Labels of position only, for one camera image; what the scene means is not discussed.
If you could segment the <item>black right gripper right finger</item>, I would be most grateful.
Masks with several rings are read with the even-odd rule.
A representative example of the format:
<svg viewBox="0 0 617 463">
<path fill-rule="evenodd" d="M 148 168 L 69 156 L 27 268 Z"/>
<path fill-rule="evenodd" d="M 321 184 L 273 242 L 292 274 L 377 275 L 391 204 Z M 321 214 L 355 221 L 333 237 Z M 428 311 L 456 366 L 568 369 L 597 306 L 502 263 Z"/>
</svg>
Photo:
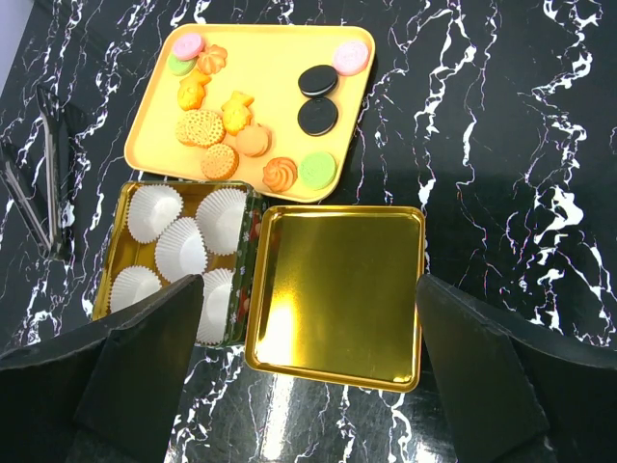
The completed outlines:
<svg viewBox="0 0 617 463">
<path fill-rule="evenodd" d="M 461 462 L 613 462 L 616 353 L 422 276 L 416 307 Z"/>
</svg>

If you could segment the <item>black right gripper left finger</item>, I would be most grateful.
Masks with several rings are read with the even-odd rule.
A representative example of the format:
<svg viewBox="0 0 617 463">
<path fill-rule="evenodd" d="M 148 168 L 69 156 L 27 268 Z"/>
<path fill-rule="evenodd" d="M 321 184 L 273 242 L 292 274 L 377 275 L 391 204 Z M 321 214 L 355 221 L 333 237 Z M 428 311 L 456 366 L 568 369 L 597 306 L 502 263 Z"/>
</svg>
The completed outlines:
<svg viewBox="0 0 617 463">
<path fill-rule="evenodd" d="M 187 276 L 98 321 L 2 354 L 2 461 L 163 461 L 202 293 L 201 276 Z"/>
</svg>

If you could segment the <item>large round dotted biscuit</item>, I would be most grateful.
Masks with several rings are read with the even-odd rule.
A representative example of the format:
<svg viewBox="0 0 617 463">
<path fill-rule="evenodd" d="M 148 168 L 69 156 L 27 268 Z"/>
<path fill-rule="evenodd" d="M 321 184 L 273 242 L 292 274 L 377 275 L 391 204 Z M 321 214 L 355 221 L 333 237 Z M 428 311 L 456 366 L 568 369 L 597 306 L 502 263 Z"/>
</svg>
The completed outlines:
<svg viewBox="0 0 617 463">
<path fill-rule="evenodd" d="M 190 110 L 177 121 L 176 139 L 185 146 L 209 148 L 226 136 L 222 118 L 210 110 Z"/>
</svg>

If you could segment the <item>metal tongs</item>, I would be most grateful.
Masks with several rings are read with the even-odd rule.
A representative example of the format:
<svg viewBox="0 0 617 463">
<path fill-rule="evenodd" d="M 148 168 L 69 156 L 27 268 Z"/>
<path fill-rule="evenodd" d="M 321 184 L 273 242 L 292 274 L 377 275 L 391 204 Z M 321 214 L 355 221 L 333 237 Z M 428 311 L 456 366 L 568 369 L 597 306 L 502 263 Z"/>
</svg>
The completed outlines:
<svg viewBox="0 0 617 463">
<path fill-rule="evenodd" d="M 1 140 L 1 182 L 8 190 L 25 226 L 44 259 L 68 261 L 67 227 L 62 224 L 66 199 L 75 191 L 76 135 L 85 126 L 86 115 L 61 100 L 51 90 L 36 87 L 37 105 L 43 125 L 45 185 L 37 186 L 18 166 L 18 147 Z"/>
</svg>

